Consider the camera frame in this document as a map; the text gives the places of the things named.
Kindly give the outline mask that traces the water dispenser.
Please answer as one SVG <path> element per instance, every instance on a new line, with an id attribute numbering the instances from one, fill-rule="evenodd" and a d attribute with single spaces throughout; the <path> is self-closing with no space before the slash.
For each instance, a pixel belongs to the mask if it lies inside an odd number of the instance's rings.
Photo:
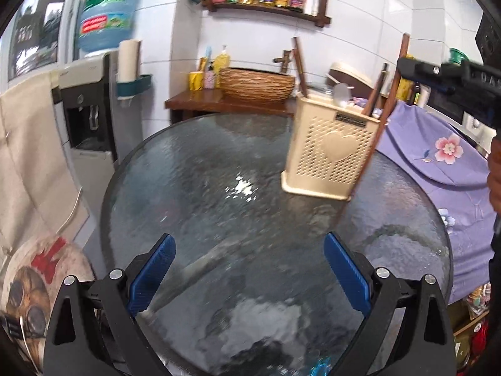
<path id="1" fill-rule="evenodd" d="M 115 170 L 143 141 L 141 107 L 117 95 L 118 52 L 76 60 L 59 72 L 69 157 L 95 219 Z"/>

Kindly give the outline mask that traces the dog print cushion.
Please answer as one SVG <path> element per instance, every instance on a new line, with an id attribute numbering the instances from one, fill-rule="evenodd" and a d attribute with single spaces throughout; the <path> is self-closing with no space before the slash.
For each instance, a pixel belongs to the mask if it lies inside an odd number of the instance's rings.
<path id="1" fill-rule="evenodd" d="M 66 277 L 94 279 L 82 249 L 62 237 L 30 239 L 13 254 L 3 282 L 1 319 L 37 371 L 43 369 L 46 334 Z"/>

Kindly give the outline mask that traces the wooden side counter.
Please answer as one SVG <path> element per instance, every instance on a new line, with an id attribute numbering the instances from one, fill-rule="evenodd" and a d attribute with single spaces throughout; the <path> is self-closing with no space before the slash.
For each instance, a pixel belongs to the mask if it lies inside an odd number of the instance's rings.
<path id="1" fill-rule="evenodd" d="M 225 95 L 220 89 L 203 89 L 181 92 L 167 99 L 165 108 L 181 111 L 293 116 L 296 112 L 296 101 L 287 98 L 283 102 L 249 102 Z"/>

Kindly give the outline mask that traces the yellow roll package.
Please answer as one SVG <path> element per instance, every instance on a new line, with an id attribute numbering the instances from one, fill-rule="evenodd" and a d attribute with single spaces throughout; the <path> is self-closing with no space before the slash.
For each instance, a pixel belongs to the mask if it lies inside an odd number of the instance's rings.
<path id="1" fill-rule="evenodd" d="M 396 91 L 396 99 L 407 102 L 413 85 L 414 83 L 411 80 L 407 80 L 402 76 Z"/>

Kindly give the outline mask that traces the white microwave oven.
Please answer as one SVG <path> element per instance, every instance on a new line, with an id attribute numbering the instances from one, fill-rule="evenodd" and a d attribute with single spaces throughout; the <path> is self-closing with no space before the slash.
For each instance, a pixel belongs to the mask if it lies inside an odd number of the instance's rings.
<path id="1" fill-rule="evenodd" d="M 433 94 L 428 99 L 424 109 L 446 121 L 456 131 L 460 132 L 481 154 L 484 156 L 490 154 L 491 142 L 496 136 L 496 132 L 464 110 L 461 110 L 457 104 L 444 101 Z"/>

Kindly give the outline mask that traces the blue water jug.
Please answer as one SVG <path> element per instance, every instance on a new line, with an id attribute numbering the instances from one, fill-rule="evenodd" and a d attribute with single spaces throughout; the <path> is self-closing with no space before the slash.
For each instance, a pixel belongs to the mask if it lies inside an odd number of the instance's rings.
<path id="1" fill-rule="evenodd" d="M 132 36 L 137 0 L 85 0 L 78 25 L 78 49 L 86 54 L 117 49 Z"/>

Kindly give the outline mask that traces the purple floral cloth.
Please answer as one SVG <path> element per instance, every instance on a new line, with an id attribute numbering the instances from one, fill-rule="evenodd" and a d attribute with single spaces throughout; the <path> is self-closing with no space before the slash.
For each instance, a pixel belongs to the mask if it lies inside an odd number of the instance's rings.
<path id="1" fill-rule="evenodd" d="M 449 301 L 486 284 L 496 219 L 486 158 L 445 121 L 403 101 L 391 113 L 377 149 L 406 171 L 438 209 L 452 245 Z"/>

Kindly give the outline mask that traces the bronze faucet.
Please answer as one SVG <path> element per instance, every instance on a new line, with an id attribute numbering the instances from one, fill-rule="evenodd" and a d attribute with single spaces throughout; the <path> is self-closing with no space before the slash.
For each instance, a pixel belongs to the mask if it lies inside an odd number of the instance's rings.
<path id="1" fill-rule="evenodd" d="M 289 70 L 289 65 L 294 58 L 293 50 L 284 49 L 282 56 L 273 59 L 273 63 L 279 64 L 279 72 L 281 74 L 287 74 Z"/>

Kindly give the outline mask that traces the green bowl stack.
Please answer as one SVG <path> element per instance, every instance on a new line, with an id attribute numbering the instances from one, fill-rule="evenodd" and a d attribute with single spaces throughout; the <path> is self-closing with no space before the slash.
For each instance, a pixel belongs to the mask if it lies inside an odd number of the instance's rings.
<path id="1" fill-rule="evenodd" d="M 463 61 L 469 61 L 469 58 L 459 49 L 451 48 L 449 49 L 449 60 L 450 64 L 461 65 Z"/>

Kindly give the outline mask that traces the woven pattern basin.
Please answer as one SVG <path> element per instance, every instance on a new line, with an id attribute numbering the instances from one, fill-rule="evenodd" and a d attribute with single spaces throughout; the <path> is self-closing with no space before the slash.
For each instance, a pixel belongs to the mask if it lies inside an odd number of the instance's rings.
<path id="1" fill-rule="evenodd" d="M 226 96 L 252 103 L 284 102 L 296 86 L 293 76 L 265 70 L 227 67 L 218 76 Z"/>

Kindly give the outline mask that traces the round glass table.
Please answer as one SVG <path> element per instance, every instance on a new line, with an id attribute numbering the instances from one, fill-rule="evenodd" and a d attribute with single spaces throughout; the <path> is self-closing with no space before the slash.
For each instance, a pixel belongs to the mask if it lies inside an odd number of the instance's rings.
<path id="1" fill-rule="evenodd" d="M 162 358 L 192 375 L 308 375 L 356 333 L 323 255 L 328 232 L 404 279 L 451 292 L 452 247 L 429 197 L 375 153 L 346 203 L 289 194 L 292 121 L 216 115 L 175 124 L 121 163 L 101 213 L 108 268 L 172 235 L 177 252 L 138 321 Z"/>

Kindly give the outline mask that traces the black chopstick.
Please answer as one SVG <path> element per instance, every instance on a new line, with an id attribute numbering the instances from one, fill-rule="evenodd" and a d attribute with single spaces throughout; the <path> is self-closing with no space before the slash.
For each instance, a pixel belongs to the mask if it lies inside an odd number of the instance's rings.
<path id="1" fill-rule="evenodd" d="M 385 84 L 385 80 L 388 75 L 388 70 L 389 70 L 389 64 L 384 63 L 382 66 L 382 69 L 380 71 L 379 77 L 377 79 L 376 84 L 374 85 L 374 88 L 369 96 L 369 99 L 367 100 L 367 103 L 364 107 L 364 110 L 362 112 L 363 116 L 368 116 L 371 117 L 374 109 L 376 107 L 376 104 L 378 103 L 380 99 L 380 92 L 382 90 L 382 87 Z"/>

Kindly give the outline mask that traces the yellow soap bottle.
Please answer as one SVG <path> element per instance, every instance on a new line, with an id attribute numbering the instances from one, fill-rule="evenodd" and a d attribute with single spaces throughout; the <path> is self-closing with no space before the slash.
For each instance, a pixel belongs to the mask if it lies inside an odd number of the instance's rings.
<path id="1" fill-rule="evenodd" d="M 220 52 L 217 57 L 215 57 L 212 67 L 214 70 L 214 87 L 219 88 L 220 87 L 220 73 L 222 69 L 228 68 L 230 66 L 231 58 L 230 55 L 227 52 L 227 46 L 223 45 L 223 49 Z"/>

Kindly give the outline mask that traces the paper cup stack holder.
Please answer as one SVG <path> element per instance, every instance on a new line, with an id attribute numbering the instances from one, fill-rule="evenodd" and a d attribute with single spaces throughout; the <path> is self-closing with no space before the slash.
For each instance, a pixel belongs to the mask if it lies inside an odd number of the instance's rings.
<path id="1" fill-rule="evenodd" d="M 152 86 L 152 75 L 139 73 L 141 43 L 141 40 L 129 39 L 119 44 L 116 94 L 122 107 L 129 107 L 136 96 Z"/>

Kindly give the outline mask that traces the yellow cup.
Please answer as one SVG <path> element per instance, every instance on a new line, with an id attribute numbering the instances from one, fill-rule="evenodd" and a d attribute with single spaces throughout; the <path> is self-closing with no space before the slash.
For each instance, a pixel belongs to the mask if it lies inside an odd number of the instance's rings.
<path id="1" fill-rule="evenodd" d="M 192 71 L 189 73 L 189 90 L 197 92 L 204 89 L 205 72 Z"/>

